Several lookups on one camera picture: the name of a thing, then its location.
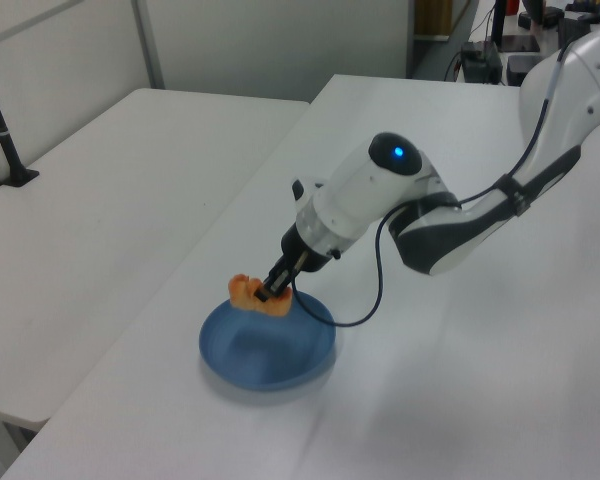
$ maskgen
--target black strap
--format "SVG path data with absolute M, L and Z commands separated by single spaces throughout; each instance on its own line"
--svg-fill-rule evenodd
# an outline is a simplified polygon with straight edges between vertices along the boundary
M 524 187 L 520 185 L 511 175 L 506 174 L 498 179 L 493 184 L 495 188 L 504 193 L 509 199 L 509 204 L 513 209 L 513 213 L 516 216 L 522 215 L 531 206 L 531 202 L 524 190 Z

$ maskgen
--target black box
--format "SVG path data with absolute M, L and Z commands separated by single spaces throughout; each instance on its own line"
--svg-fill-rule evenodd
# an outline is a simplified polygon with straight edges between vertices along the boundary
M 542 28 L 553 28 L 558 26 L 558 21 L 564 18 L 564 10 L 557 7 L 546 7 L 544 18 L 542 19 Z M 531 17 L 527 12 L 518 15 L 518 26 L 525 30 L 531 30 Z
M 464 81 L 467 83 L 500 83 L 502 62 L 493 42 L 466 42 L 460 49 Z
M 511 55 L 507 62 L 507 83 L 512 87 L 519 87 L 527 73 L 542 60 L 541 55 Z

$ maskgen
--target black pole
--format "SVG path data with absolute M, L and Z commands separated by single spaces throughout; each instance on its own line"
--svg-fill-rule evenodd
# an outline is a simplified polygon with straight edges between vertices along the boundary
M 11 134 L 9 133 L 9 129 L 7 128 L 7 124 L 4 121 L 1 111 L 0 145 L 2 146 L 2 151 L 4 152 L 4 156 L 7 159 L 7 163 L 9 163 L 9 168 L 11 170 L 9 178 L 3 182 L 4 185 L 21 187 L 39 175 L 35 170 L 27 170 L 24 165 L 22 165 L 20 157 L 18 156 L 18 151 L 13 144 Z
M 507 0 L 496 0 L 493 8 L 493 24 L 491 27 L 491 40 L 498 48 L 502 47 L 502 31 L 504 30 L 504 17 L 507 13 Z

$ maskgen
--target black stand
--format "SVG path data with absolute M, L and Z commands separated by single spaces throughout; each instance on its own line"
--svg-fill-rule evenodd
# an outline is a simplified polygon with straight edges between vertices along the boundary
M 491 41 L 498 46 L 498 50 L 503 53 L 539 52 L 540 46 L 533 35 L 502 35 L 506 11 L 507 0 L 496 0 L 493 7 Z
M 4 185 L 21 187 L 39 175 L 39 173 L 35 170 L 27 170 L 24 165 L 22 165 L 16 150 L 16 146 L 13 144 L 11 134 L 9 133 L 9 129 L 7 128 L 7 124 L 4 121 L 1 111 L 0 145 L 2 146 L 2 151 L 4 152 L 4 156 L 7 159 L 7 163 L 9 164 L 9 168 L 11 170 L 9 178 L 2 182 Z

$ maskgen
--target gray floor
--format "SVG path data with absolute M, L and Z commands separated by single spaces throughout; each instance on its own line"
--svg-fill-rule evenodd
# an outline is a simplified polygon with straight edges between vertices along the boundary
M 443 80 L 444 72 L 451 58 L 456 52 L 460 51 L 460 45 L 469 38 L 477 9 L 478 0 L 471 0 L 469 8 L 467 8 L 446 42 L 414 42 L 414 79 Z

